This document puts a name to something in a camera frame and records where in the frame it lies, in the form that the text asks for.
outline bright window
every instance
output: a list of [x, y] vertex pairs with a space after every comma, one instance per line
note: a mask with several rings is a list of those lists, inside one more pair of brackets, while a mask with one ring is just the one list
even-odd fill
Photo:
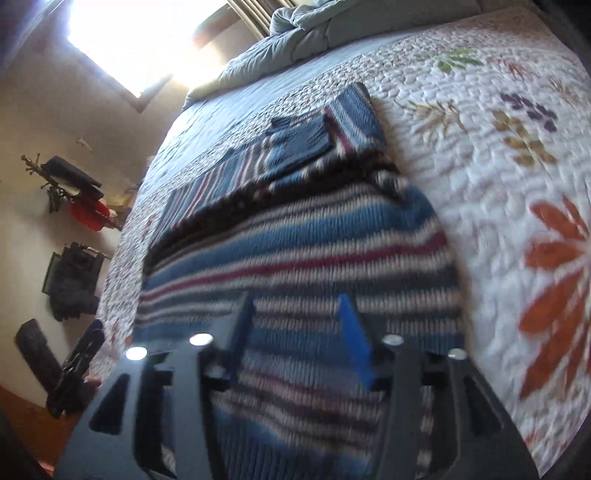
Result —
[[186, 71], [195, 61], [195, 28], [225, 3], [74, 0], [68, 40], [139, 98], [166, 75]]

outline red cloth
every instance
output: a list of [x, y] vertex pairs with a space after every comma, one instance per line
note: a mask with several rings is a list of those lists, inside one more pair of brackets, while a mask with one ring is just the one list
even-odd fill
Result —
[[76, 220], [95, 232], [106, 225], [110, 214], [105, 204], [86, 196], [75, 198], [70, 211]]

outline orange flower print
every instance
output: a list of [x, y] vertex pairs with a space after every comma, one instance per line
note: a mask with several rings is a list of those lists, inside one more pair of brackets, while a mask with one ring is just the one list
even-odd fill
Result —
[[[525, 255], [527, 267], [558, 272], [559, 278], [534, 300], [519, 321], [519, 329], [525, 334], [550, 334], [527, 370], [520, 398], [542, 388], [565, 356], [569, 357], [564, 383], [567, 392], [587, 345], [591, 236], [577, 207], [566, 197], [563, 202], [566, 212], [546, 202], [530, 207], [537, 218], [562, 238], [534, 240]], [[591, 374], [589, 361], [586, 373]]]

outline knit fabric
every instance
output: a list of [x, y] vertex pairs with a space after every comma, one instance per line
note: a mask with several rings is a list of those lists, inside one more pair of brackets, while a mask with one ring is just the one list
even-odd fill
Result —
[[[463, 346], [453, 254], [426, 197], [397, 173], [365, 87], [265, 135], [170, 197], [144, 268], [134, 343], [167, 351], [248, 291], [238, 381], [212, 393], [232, 480], [372, 471], [385, 400], [360, 384], [337, 298], [415, 345]], [[419, 472], [430, 460], [424, 392]]]

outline gray comforter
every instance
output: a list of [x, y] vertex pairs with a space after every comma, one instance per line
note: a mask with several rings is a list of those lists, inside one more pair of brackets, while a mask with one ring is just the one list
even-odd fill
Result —
[[189, 92], [183, 110], [213, 92], [248, 85], [359, 38], [479, 13], [476, 0], [332, 0], [280, 8], [272, 16], [271, 36], [231, 60], [217, 79]]

